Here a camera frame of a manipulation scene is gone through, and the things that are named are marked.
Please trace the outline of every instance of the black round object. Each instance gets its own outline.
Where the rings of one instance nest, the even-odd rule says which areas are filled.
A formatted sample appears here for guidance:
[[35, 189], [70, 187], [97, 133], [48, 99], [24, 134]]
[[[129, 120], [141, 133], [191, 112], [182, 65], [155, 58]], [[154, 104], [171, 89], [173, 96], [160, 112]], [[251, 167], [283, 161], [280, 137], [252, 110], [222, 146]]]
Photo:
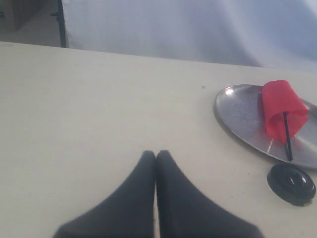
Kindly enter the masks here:
[[316, 187], [309, 175], [290, 164], [278, 164], [267, 175], [271, 189], [283, 200], [295, 205], [310, 204]]

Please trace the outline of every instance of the table surface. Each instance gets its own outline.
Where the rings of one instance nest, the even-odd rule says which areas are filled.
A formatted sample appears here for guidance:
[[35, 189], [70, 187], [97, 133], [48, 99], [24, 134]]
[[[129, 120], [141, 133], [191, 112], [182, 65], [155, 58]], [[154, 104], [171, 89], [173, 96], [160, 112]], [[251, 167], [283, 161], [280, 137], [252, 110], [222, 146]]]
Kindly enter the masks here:
[[279, 79], [317, 104], [317, 74], [6, 42], [0, 55], [1, 237], [51, 237], [110, 195], [144, 150], [161, 149], [266, 237], [317, 236], [317, 201], [277, 197], [266, 175], [278, 161], [239, 143], [213, 114], [222, 88]]

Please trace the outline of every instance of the red cloth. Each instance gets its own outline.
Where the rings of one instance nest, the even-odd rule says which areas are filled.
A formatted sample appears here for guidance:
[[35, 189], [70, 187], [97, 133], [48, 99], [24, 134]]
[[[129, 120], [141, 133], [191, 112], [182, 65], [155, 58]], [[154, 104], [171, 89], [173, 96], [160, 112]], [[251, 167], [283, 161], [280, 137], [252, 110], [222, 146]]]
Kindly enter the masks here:
[[283, 112], [288, 112], [287, 122], [292, 137], [308, 121], [308, 109], [285, 80], [265, 84], [262, 88], [262, 97], [267, 134], [286, 143]]

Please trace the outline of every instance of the metal tray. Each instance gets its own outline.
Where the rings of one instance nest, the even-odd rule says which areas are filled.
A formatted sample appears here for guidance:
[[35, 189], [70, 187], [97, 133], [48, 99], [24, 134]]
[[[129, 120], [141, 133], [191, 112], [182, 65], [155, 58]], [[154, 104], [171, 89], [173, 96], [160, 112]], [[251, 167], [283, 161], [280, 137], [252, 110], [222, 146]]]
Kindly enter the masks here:
[[215, 99], [215, 113], [236, 136], [259, 151], [300, 167], [317, 169], [317, 107], [302, 100], [309, 109], [308, 122], [291, 138], [293, 161], [285, 145], [265, 132], [262, 87], [235, 85], [221, 90]]

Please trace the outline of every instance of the white backdrop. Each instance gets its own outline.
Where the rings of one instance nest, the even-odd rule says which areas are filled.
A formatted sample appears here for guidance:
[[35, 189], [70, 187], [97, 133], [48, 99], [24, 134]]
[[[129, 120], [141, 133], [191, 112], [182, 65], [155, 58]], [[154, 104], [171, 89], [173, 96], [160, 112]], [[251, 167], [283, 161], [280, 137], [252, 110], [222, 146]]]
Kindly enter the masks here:
[[63, 0], [71, 48], [317, 71], [316, 0]]

